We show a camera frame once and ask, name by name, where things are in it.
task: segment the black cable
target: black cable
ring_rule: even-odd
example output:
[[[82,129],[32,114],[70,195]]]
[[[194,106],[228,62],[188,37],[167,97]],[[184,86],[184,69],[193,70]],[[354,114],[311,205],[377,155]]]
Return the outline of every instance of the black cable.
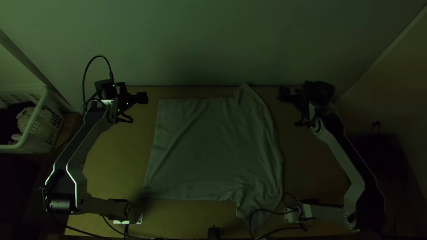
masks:
[[[46,204],[46,198],[45,198],[44,192],[45,192],[45,186],[41,189],[41,196],[42,196],[42,198],[43,198],[42,200],[43,200],[44,208],[45,208],[45,209],[46,209],[46,211],[49,213],[49,215],[50,215],[50,216],[51,216],[51,217],[56,221],[56,223],[57,223],[58,225],[60,225],[61,227],[68,228],[68,229],[71,229],[71,230],[73,230],[73,231],[79,232],[79,233],[86,234],[86,235],[88,235],[88,236],[93,236],[93,237],[98,237],[98,238],[101,238],[101,239],[111,240],[111,239],[109,239],[109,238],[107,238],[107,237],[103,237],[103,236],[100,236],[100,235],[96,235],[96,234],[93,234],[93,233],[89,233],[89,232],[82,231],[82,230],[77,229],[77,228],[70,227],[70,226],[68,226],[67,224],[64,224],[64,223],[62,223],[61,221],[59,221],[59,219],[57,219],[57,218],[53,215],[53,213],[52,213],[51,209],[50,209],[50,208],[48,208],[48,206],[47,206],[47,204]]]
[[[250,232],[250,238],[251,238],[252,240],[255,240],[255,239],[254,239],[254,235],[252,234],[252,226],[251,226],[251,223],[252,223],[252,217],[253,217],[253,216],[254,216],[254,214],[255,214],[256,212],[258,212],[258,211],[269,212],[269,213],[271,213],[271,214],[275,214],[275,215],[285,215],[285,214],[288,214],[288,213],[291,213],[291,212],[297,212],[298,210],[297,210],[297,209],[294,209],[294,210],[291,210],[291,211],[288,211],[288,212],[273,212],[273,211],[270,211],[270,210],[267,210],[267,209],[262,209],[262,208],[259,208],[259,209],[255,210],[255,211],[250,215],[250,218],[249,218],[249,232]]]
[[[92,96],[90,96],[90,98],[86,101],[86,106],[88,105],[88,103],[92,100],[92,99],[94,99],[94,98],[96,98],[97,97],[97,95],[98,95],[98,93],[97,92],[95,92],[94,94],[92,94]]]
[[[86,112],[86,95],[85,95],[85,81],[86,81],[86,73],[88,72],[88,69],[89,69],[90,64],[91,64],[91,63],[92,63],[96,58],[98,58],[98,57],[102,57],[102,58],[107,62],[108,69],[110,70],[110,73],[109,73],[109,75],[110,75],[110,79],[111,79],[111,81],[113,81],[113,83],[114,83],[114,74],[113,74],[113,71],[111,70],[111,66],[110,66],[110,63],[108,62],[107,58],[106,58],[106,57],[104,57],[104,56],[100,56],[100,55],[94,56],[94,57],[93,57],[93,58],[88,62],[88,64],[86,65],[85,72],[83,73],[83,80],[82,80],[82,83],[81,83],[81,89],[82,89],[82,94],[83,94],[83,104],[85,105],[85,108],[84,108],[84,111],[83,111],[83,112]]]
[[[107,105],[105,105],[105,103],[103,102],[103,101],[101,101],[101,100],[99,100],[99,99],[97,99],[97,98],[93,98],[93,99],[90,99],[89,101],[88,101],[88,104],[89,104],[89,102],[91,102],[91,101],[96,101],[96,102],[100,102],[101,104],[102,104],[102,106],[104,106],[105,108],[107,108]],[[86,111],[87,111],[87,105],[85,105],[85,112],[83,113],[84,115],[86,115]],[[109,116],[107,115],[107,122],[109,122],[109,123],[113,123],[111,120],[110,120],[110,118],[109,118]]]
[[[136,236],[132,236],[132,235],[129,235],[129,234],[126,234],[126,233],[123,233],[123,232],[120,232],[119,230],[117,230],[117,229],[115,229],[113,226],[111,226],[111,224],[107,221],[107,219],[104,217],[104,216],[101,216],[103,219],[104,219],[104,221],[105,221],[105,223],[112,229],[112,230],[114,230],[115,232],[117,232],[118,234],[120,234],[120,235],[123,235],[124,237],[133,237],[133,238],[136,238],[136,239],[142,239],[142,240],[151,240],[150,238],[143,238],[143,237],[136,237]]]
[[[263,239],[263,238],[266,238],[266,237],[270,236],[270,235],[271,235],[271,234],[273,234],[273,233],[277,233],[277,232],[284,231],[284,230],[291,230],[291,229],[302,229],[302,230],[306,231],[306,229],[305,229],[305,228],[302,228],[302,227],[278,228],[278,229],[276,229],[276,230],[273,230],[273,231],[271,231],[271,232],[268,232],[268,233],[266,233],[266,234],[262,235],[262,236],[261,236],[261,237],[259,237],[258,239]]]
[[[285,192],[285,193],[283,193],[283,195],[282,195],[282,202],[285,204],[285,206],[287,207],[287,208],[289,208],[289,209],[297,209],[296,207],[293,207],[293,208],[291,208],[291,207],[289,207],[289,205],[286,203],[286,201],[285,201],[285,196],[286,195],[289,195],[289,196],[291,196],[294,200],[295,200],[295,203],[296,203],[296,205],[299,207],[299,210],[300,210],[300,217],[302,216],[302,207],[301,207],[301,204],[299,204],[298,203],[298,199],[292,194],[292,193],[290,193],[290,192]]]
[[[123,239],[126,240],[126,235],[129,234],[129,224],[126,224]]]

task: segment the laundry basket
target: laundry basket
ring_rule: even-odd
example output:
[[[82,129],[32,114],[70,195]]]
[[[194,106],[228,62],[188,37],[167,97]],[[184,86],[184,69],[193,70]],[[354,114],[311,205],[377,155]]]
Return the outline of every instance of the laundry basket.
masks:
[[[10,145],[0,144],[0,152],[44,153],[52,149],[64,120],[53,94],[46,87],[0,89],[0,108],[28,101],[36,105],[21,140]]]

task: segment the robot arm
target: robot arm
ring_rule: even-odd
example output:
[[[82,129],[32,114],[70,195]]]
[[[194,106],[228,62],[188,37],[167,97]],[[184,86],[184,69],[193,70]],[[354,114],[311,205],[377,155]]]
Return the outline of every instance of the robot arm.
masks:
[[[350,183],[343,205],[302,201],[298,203],[299,212],[285,217],[293,223],[310,218],[331,220],[353,231],[381,229],[384,197],[375,176],[344,134],[344,126],[330,104],[333,94],[334,86],[324,82],[307,81],[295,94],[291,94],[288,88],[281,88],[278,99],[292,103],[301,112],[301,119],[295,126],[309,127],[319,140],[328,145]]]
[[[45,182],[44,201],[54,212],[96,213],[115,220],[114,223],[140,224],[142,209],[132,206],[127,200],[104,200],[87,192],[83,166],[98,136],[115,123],[132,123],[133,119],[123,112],[134,104],[147,104],[148,97],[146,92],[128,94],[124,83],[104,81],[97,84],[100,100],[92,102],[84,116],[83,126],[55,161]]]

